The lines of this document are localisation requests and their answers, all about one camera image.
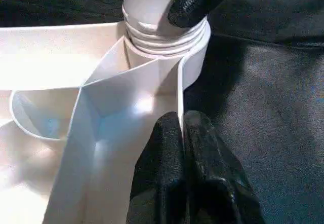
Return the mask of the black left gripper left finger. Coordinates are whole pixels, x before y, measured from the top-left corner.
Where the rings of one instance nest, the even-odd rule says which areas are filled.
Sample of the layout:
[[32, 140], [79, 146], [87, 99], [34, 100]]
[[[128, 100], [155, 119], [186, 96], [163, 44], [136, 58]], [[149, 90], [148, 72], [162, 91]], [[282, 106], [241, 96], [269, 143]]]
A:
[[161, 116], [134, 169], [129, 223], [184, 223], [184, 150], [176, 112]]

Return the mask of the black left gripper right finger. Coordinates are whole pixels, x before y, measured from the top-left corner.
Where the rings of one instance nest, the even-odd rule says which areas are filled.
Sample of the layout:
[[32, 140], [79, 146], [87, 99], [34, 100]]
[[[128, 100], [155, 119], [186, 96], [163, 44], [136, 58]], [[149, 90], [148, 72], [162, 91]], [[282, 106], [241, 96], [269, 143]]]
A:
[[258, 197], [242, 164], [218, 136], [210, 118], [184, 115], [192, 223], [264, 223]]

